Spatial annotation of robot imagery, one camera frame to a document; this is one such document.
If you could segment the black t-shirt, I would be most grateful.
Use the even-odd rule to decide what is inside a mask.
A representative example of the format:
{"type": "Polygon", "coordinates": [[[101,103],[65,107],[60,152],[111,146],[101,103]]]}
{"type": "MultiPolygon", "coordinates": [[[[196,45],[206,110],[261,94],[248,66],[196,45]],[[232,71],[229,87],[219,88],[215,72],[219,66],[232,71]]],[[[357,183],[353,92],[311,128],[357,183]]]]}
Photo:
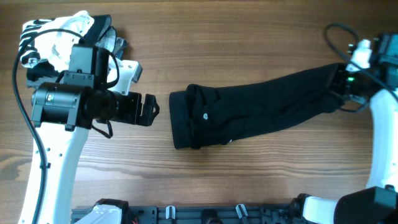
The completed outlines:
{"type": "Polygon", "coordinates": [[[169,108],[174,146],[200,149],[228,144],[332,113],[343,100],[326,87],[340,67],[333,63],[250,85],[190,84],[173,92],[169,108]]]}

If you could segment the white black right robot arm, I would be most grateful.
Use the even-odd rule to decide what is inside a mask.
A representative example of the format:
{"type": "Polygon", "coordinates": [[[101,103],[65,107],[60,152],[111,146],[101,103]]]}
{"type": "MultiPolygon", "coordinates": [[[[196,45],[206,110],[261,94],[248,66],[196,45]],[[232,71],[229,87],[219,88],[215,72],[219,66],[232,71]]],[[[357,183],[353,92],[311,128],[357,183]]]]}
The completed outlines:
{"type": "Polygon", "coordinates": [[[350,45],[335,93],[369,107],[373,119],[371,171],[364,190],[339,200],[300,194],[290,216],[310,223],[397,223],[397,33],[350,45]]]}

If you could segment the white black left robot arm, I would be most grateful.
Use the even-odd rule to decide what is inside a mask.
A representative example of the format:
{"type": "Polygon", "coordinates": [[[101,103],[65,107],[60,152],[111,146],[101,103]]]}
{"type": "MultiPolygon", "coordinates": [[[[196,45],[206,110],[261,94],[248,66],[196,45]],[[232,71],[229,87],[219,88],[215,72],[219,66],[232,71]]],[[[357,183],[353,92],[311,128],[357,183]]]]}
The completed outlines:
{"type": "Polygon", "coordinates": [[[21,223],[70,221],[76,168],[94,123],[153,123],[160,110],[155,96],[129,89],[141,73],[136,61],[76,44],[61,79],[34,91],[28,123],[35,145],[21,223]]]}

